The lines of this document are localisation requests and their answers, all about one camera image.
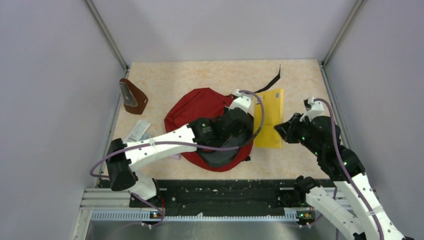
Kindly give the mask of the yellow notebook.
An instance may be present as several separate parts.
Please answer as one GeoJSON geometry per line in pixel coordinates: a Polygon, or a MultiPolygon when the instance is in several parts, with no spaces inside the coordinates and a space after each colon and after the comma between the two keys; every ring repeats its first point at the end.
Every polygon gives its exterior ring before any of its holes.
{"type": "Polygon", "coordinates": [[[276,88],[257,94],[264,106],[264,122],[260,133],[253,140],[256,148],[281,149],[283,140],[275,126],[283,122],[284,89],[276,88]]]}

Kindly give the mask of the red backpack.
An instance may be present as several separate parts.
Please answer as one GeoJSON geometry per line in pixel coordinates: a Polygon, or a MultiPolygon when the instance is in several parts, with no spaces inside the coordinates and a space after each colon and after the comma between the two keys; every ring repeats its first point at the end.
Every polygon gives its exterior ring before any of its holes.
{"type": "MultiPolygon", "coordinates": [[[[279,79],[278,73],[265,87],[256,90],[253,97],[258,93],[269,90],[279,79]]],[[[196,88],[185,94],[167,113],[164,126],[167,132],[176,130],[198,118],[216,118],[224,114],[233,101],[233,94],[222,95],[215,90],[204,87],[196,88]]],[[[199,149],[196,152],[185,152],[183,157],[190,163],[212,172],[226,172],[243,161],[250,160],[253,142],[260,133],[263,123],[260,121],[262,114],[258,111],[253,116],[253,136],[242,148],[232,151],[208,151],[199,149]]]]}

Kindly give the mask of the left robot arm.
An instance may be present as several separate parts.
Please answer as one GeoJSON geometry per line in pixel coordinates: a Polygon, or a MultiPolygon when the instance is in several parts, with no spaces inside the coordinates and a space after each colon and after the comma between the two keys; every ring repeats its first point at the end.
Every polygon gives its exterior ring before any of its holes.
{"type": "Polygon", "coordinates": [[[106,157],[110,189],[129,192],[149,207],[160,202],[155,180],[137,171],[157,160],[198,150],[235,151],[247,144],[253,133],[253,117],[239,107],[222,116],[198,118],[163,135],[137,142],[115,139],[106,157]]]}

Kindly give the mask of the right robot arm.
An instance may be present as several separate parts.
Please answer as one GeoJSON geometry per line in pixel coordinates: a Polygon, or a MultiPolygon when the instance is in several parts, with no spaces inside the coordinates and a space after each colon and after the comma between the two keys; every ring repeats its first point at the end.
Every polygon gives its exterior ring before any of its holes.
{"type": "Polygon", "coordinates": [[[407,240],[386,214],[375,195],[365,167],[354,151],[341,144],[340,128],[333,116],[295,113],[274,129],[289,144],[301,144],[317,157],[318,166],[336,190],[343,193],[346,210],[312,177],[296,179],[293,200],[318,210],[347,240],[407,240]]]}

